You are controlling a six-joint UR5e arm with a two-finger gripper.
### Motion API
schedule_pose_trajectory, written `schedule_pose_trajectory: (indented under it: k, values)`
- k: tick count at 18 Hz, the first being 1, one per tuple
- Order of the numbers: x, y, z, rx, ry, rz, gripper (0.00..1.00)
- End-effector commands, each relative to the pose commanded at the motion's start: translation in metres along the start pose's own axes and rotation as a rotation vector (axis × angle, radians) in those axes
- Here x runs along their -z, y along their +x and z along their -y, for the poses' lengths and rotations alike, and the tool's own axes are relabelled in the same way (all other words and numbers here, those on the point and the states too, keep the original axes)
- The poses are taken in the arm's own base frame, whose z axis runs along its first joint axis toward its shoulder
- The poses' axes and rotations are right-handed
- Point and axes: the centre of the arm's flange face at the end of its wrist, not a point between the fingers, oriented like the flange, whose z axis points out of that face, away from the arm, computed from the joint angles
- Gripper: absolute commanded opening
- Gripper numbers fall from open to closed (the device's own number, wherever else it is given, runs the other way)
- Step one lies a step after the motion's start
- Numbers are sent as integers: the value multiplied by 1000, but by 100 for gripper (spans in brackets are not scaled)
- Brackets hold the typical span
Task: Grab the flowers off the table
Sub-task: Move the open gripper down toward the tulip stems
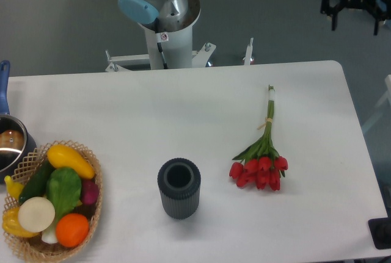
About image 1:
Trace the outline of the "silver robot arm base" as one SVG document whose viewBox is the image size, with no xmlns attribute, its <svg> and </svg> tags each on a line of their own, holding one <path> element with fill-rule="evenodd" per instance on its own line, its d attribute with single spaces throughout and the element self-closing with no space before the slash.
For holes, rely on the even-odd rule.
<svg viewBox="0 0 391 263">
<path fill-rule="evenodd" d="M 143 28 L 152 70 L 192 67 L 199 0 L 118 0 L 118 7 Z"/>
</svg>

